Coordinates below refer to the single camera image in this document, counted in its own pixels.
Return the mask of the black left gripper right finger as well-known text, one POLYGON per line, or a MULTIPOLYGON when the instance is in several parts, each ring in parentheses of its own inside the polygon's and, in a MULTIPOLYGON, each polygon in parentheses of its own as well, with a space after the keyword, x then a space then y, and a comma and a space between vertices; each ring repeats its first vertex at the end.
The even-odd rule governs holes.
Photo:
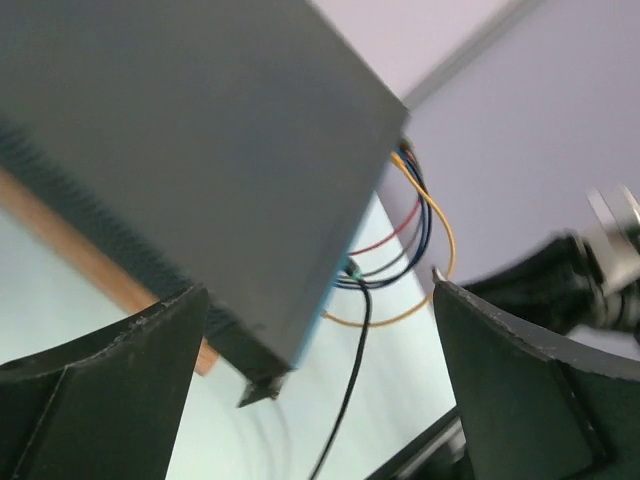
POLYGON ((638 478, 638 362, 434 277, 434 315, 476 478, 638 478))

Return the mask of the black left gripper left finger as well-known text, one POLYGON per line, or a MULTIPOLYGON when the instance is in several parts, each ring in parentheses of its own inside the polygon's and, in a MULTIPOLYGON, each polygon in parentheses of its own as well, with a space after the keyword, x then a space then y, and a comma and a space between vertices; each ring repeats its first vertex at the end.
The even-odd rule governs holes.
POLYGON ((2 478, 165 478, 208 309, 191 286, 3 364, 2 478))

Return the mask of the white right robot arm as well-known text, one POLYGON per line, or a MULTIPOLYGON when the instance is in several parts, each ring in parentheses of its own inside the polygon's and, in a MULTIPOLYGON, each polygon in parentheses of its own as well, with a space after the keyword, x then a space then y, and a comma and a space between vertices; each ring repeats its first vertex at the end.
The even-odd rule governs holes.
POLYGON ((598 224, 558 234, 530 256, 463 286, 566 335, 578 325, 639 337, 639 202, 624 186, 590 195, 598 224))

